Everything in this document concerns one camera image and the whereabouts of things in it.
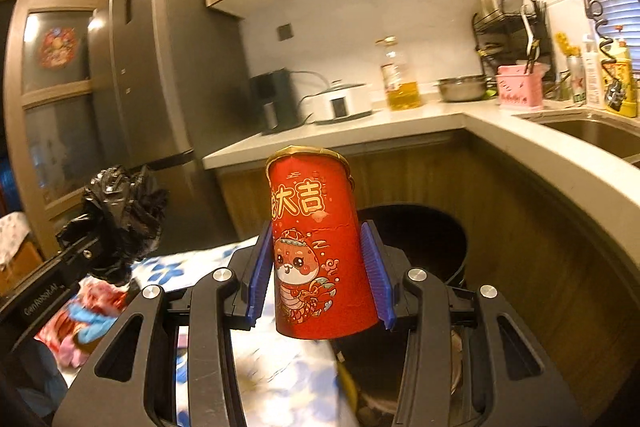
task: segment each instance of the gold can rim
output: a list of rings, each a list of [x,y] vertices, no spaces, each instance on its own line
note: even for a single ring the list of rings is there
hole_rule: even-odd
[[[280,158],[284,158],[285,156],[293,156],[294,154],[308,154],[308,155],[319,155],[319,156],[329,156],[329,158],[333,158],[334,160],[338,160],[342,163],[344,170],[347,174],[347,179],[349,180],[349,184],[351,185],[351,190],[355,189],[355,181],[351,176],[351,168],[349,166],[349,162],[347,159],[341,154],[332,151],[331,149],[324,149],[321,147],[308,147],[304,145],[289,145],[284,149],[280,149],[279,151],[274,152],[269,158],[267,158],[267,165],[265,170],[267,172],[267,179],[269,184],[271,185],[271,178],[269,177],[269,167],[271,164],[279,160]]]

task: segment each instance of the refrigerator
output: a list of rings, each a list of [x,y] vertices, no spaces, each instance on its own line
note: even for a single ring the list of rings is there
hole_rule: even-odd
[[[110,0],[94,12],[94,108],[110,164],[169,190],[158,253],[238,240],[202,158],[259,130],[239,20],[205,0]]]

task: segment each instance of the white rice cooker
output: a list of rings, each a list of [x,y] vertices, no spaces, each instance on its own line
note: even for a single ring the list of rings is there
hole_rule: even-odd
[[[367,84],[335,84],[311,97],[314,123],[355,120],[372,113]]]

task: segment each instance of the pink container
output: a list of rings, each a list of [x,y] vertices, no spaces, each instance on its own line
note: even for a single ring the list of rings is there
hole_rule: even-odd
[[[495,78],[500,105],[542,109],[542,77],[548,66],[537,62],[529,74],[524,74],[524,68],[524,65],[498,68]]]

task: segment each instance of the cartoon dragon illustration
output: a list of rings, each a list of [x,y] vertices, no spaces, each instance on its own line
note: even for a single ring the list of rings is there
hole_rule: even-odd
[[[335,284],[318,277],[321,266],[305,236],[296,229],[285,230],[274,241],[273,249],[281,309],[287,320],[300,324],[326,312],[334,303]]]

